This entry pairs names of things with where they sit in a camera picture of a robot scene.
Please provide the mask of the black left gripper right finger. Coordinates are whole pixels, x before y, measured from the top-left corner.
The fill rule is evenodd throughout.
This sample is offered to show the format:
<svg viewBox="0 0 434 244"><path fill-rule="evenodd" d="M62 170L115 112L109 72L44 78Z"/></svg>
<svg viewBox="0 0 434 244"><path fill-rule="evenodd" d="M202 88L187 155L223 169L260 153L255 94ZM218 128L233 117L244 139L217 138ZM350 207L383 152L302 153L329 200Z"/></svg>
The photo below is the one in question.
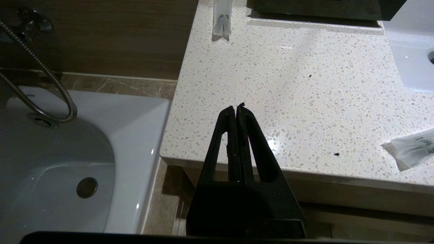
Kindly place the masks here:
<svg viewBox="0 0 434 244"><path fill-rule="evenodd" d="M245 191L247 234L305 238L306 219L254 114L237 107L237 140Z"/></svg>

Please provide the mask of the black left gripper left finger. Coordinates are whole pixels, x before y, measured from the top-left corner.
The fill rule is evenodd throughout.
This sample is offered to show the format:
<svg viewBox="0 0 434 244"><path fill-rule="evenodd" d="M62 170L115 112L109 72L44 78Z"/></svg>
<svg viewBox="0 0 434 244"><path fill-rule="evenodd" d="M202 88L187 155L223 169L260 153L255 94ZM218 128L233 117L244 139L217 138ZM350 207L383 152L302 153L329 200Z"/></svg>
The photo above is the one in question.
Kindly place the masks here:
<svg viewBox="0 0 434 244"><path fill-rule="evenodd" d="M222 136L227 133L228 180L214 179ZM235 110L219 113L200 178L186 218L186 234L234 238L240 235L240 190L242 187Z"/></svg>

